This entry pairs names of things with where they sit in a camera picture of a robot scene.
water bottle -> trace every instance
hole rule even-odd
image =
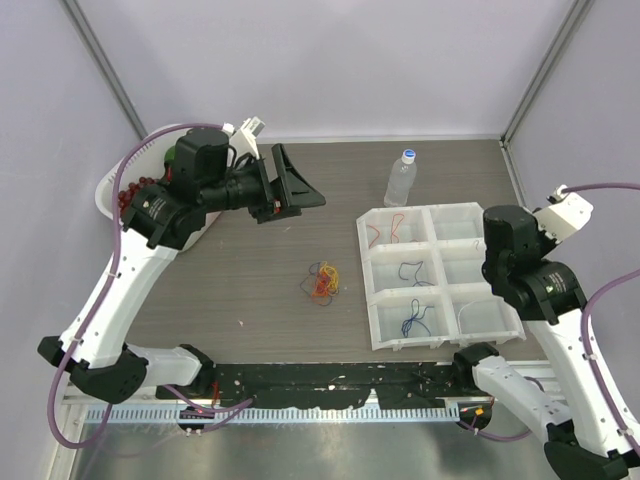
[[[395,161],[389,176],[387,193],[384,196],[385,207],[404,207],[407,204],[409,190],[416,179],[418,167],[415,164],[416,152],[405,150],[402,157]]]

colorful wires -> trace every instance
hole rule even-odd
[[[400,278],[400,280],[410,280],[409,278],[405,278],[402,276],[402,267],[404,267],[405,265],[409,265],[412,267],[418,267],[413,275],[413,279],[415,280],[415,283],[413,284],[414,287],[433,287],[433,283],[429,283],[427,281],[422,281],[422,280],[418,280],[418,272],[420,271],[420,269],[424,266],[424,261],[419,261],[416,263],[411,263],[411,262],[402,262],[400,264],[400,268],[398,268],[398,277]]]
[[[424,307],[424,310],[422,310],[422,315],[421,315],[420,301],[417,298],[414,298],[413,300],[411,300],[411,317],[407,318],[404,322],[402,322],[402,327],[401,327],[402,336],[404,338],[407,338],[409,336],[409,331],[411,330],[411,327],[414,322],[417,323],[418,325],[422,325],[422,327],[427,331],[429,336],[431,336],[431,330],[429,330],[429,327],[427,327],[424,323],[420,321],[424,318],[428,308],[434,308],[434,307],[431,305],[427,305],[426,307]]]
[[[338,270],[327,262],[316,262],[309,267],[309,275],[300,282],[300,288],[313,303],[328,307],[333,297],[340,293]]]

gray wood grain surface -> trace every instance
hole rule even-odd
[[[190,343],[217,362],[449,361],[457,350],[371,350],[355,221],[381,207],[405,143],[292,144],[287,151],[327,199],[297,218],[256,225],[246,210],[225,212],[156,283],[128,341],[148,347]],[[418,177],[410,205],[516,203],[497,141],[412,142]],[[261,150],[269,155],[268,146]],[[309,265],[340,272],[326,308],[299,288]],[[500,347],[509,360],[543,353],[532,335]]]

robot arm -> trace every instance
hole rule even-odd
[[[121,403],[140,387],[178,385],[193,395],[210,386],[213,362],[196,348],[142,348],[127,345],[125,338],[154,283],[204,226],[207,213],[246,207],[263,223],[324,205],[324,197],[298,174],[280,144],[272,149],[278,178],[269,181],[255,143],[262,127],[254,118],[235,132],[230,125],[189,130],[176,142],[171,178],[165,175],[135,195],[122,218],[118,272],[87,332],[75,338],[111,275],[113,257],[69,328],[60,337],[45,337],[38,347],[58,366],[77,341],[67,371],[84,393]]]
[[[487,245],[483,275],[495,295],[514,307],[551,363],[568,408],[522,378],[498,352],[478,344],[456,354],[459,378],[495,395],[544,444],[561,479],[618,479],[640,465],[627,435],[640,426],[589,336],[606,386],[629,426],[621,432],[589,365],[582,343],[586,299],[573,272],[544,257],[589,220],[593,207],[564,186],[552,205],[534,213],[518,206],[489,208],[484,214]]]

rubber band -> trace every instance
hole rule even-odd
[[[300,288],[311,297],[317,305],[327,307],[333,297],[340,293],[340,276],[338,270],[327,262],[316,262],[309,267],[309,275],[300,282]]]

